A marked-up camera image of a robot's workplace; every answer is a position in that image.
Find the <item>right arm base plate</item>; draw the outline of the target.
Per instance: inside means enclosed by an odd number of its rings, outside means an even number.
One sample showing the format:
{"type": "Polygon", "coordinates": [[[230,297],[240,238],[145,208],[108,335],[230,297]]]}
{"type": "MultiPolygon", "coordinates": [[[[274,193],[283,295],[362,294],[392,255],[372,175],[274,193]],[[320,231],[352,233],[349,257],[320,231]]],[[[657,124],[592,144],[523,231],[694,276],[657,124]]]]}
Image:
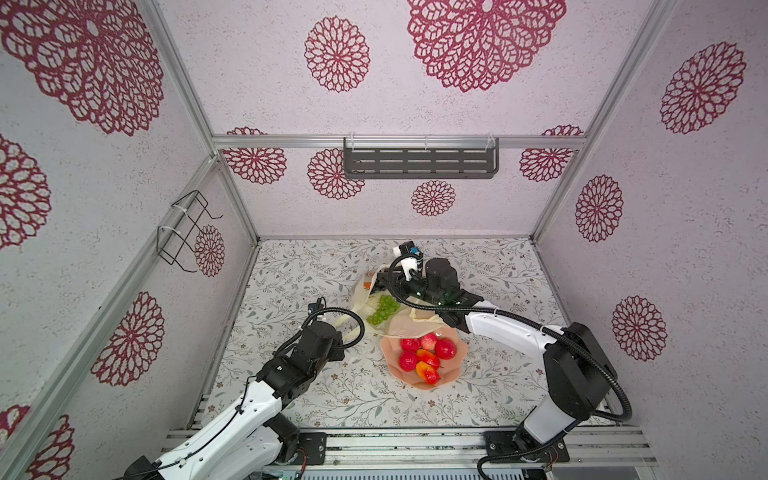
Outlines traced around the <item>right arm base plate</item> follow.
{"type": "Polygon", "coordinates": [[[514,430],[490,430],[483,433],[486,456],[492,463],[569,462],[570,455],[564,437],[565,433],[559,431],[548,440],[536,440],[523,425],[514,430]]]}

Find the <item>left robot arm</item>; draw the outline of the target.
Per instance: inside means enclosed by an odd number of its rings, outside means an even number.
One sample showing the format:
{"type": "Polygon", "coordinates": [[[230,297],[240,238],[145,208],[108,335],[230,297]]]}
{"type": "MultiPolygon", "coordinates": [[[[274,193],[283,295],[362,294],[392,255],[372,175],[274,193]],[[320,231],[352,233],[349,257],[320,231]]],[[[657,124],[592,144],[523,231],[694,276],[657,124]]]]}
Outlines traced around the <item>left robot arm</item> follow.
{"type": "Polygon", "coordinates": [[[157,460],[140,457],[122,477],[243,479],[275,460],[289,460],[299,429],[282,411],[328,362],[342,360],[347,347],[333,325],[311,323],[249,377],[240,396],[214,420],[157,460]]]}

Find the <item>red cherry fruit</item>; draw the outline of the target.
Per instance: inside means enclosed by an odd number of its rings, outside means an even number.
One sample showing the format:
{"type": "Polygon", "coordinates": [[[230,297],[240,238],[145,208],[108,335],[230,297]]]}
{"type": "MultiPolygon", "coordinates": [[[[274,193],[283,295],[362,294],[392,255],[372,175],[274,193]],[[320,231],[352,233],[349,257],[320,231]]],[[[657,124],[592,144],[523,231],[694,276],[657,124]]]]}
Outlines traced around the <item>red cherry fruit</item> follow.
{"type": "Polygon", "coordinates": [[[457,352],[457,346],[450,338],[440,337],[434,347],[435,355],[441,360],[451,360],[457,352]]]}

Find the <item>red yellow mango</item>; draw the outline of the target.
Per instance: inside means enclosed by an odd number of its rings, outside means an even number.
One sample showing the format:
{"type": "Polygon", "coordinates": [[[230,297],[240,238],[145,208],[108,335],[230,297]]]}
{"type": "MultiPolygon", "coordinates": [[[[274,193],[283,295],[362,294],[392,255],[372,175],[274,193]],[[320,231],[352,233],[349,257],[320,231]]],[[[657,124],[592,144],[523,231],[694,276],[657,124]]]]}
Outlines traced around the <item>red yellow mango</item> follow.
{"type": "Polygon", "coordinates": [[[441,365],[439,357],[431,351],[419,349],[416,356],[419,362],[423,362],[434,369],[438,369],[441,365]]]}

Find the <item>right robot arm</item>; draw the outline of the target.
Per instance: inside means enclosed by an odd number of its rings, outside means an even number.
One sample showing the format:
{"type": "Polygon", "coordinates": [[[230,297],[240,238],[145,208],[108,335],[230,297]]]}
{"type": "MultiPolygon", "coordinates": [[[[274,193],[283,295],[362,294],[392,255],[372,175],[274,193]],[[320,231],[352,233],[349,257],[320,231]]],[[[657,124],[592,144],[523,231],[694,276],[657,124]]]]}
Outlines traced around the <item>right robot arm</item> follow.
{"type": "Polygon", "coordinates": [[[495,340],[543,369],[547,393],[516,428],[512,437],[516,453],[549,448],[593,416],[611,417],[600,406],[609,392],[620,391],[620,385],[586,326],[542,325],[500,309],[464,289],[444,258],[422,265],[415,254],[402,255],[388,268],[386,285],[402,304],[435,312],[446,325],[495,340]]]}

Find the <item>red strawberry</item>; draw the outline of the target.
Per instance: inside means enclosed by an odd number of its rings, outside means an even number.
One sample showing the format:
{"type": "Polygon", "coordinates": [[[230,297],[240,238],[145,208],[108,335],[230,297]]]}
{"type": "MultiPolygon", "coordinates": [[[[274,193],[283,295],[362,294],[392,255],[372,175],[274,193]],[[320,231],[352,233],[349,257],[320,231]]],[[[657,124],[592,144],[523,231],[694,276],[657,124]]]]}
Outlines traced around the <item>red strawberry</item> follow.
{"type": "Polygon", "coordinates": [[[415,371],[417,376],[428,385],[435,385],[441,380],[437,370],[426,362],[418,362],[415,371]]]}

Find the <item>red yellow peach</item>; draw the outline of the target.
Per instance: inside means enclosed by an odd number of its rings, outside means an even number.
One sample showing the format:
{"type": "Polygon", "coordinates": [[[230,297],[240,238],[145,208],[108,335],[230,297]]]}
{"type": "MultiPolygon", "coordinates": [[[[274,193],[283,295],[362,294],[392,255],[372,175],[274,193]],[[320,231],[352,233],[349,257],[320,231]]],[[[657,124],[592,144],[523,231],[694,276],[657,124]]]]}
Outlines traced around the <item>red yellow peach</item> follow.
{"type": "Polygon", "coordinates": [[[427,351],[435,351],[438,337],[435,333],[428,333],[419,339],[420,348],[427,351]]]}

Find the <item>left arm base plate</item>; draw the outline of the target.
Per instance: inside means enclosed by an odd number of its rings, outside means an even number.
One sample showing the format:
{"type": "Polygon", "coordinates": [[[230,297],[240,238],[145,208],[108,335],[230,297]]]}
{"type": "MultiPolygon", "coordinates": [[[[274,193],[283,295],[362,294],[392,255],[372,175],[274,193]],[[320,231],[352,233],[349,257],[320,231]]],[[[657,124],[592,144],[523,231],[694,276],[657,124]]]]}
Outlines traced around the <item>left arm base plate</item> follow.
{"type": "Polygon", "coordinates": [[[273,465],[323,465],[328,435],[325,431],[301,430],[283,414],[265,423],[277,435],[280,450],[273,465]]]}

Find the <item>cream plastic fruit bag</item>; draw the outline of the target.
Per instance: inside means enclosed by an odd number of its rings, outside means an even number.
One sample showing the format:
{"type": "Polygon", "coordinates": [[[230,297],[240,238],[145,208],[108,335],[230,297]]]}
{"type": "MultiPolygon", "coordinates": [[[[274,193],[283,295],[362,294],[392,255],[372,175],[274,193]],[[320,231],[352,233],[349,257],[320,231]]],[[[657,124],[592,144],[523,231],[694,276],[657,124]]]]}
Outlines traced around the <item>cream plastic fruit bag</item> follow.
{"type": "Polygon", "coordinates": [[[367,271],[356,284],[348,310],[355,312],[366,324],[368,333],[392,338],[419,338],[446,327],[432,311],[403,305],[392,296],[377,274],[384,267],[367,271]]]}

